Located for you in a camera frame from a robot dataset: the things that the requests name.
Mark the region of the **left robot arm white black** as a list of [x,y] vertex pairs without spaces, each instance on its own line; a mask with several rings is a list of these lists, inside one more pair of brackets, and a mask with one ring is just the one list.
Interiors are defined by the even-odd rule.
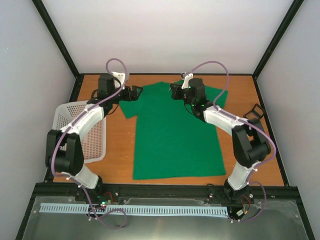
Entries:
[[86,102],[84,109],[70,123],[48,132],[46,138],[45,164],[57,177],[65,177],[86,188],[86,195],[92,201],[103,198],[102,179],[85,165],[81,141],[84,136],[121,101],[139,99],[143,88],[128,86],[127,73],[110,72],[98,79],[98,87]]

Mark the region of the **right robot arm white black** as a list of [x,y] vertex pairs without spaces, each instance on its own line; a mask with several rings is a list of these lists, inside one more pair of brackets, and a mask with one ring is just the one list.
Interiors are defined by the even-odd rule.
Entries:
[[258,170],[274,146],[260,120],[233,115],[208,100],[202,79],[192,75],[185,77],[182,84],[171,83],[170,90],[172,99],[189,105],[197,119],[220,128],[232,137],[236,163],[224,183],[223,195],[229,202],[237,201],[249,186],[252,173]]

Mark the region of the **green t-shirt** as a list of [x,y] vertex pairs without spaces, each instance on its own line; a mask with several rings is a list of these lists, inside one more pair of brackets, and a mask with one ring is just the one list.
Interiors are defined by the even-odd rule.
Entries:
[[145,85],[138,100],[119,104],[126,119],[137,117],[133,179],[225,175],[216,127],[171,95],[168,82],[157,82]]

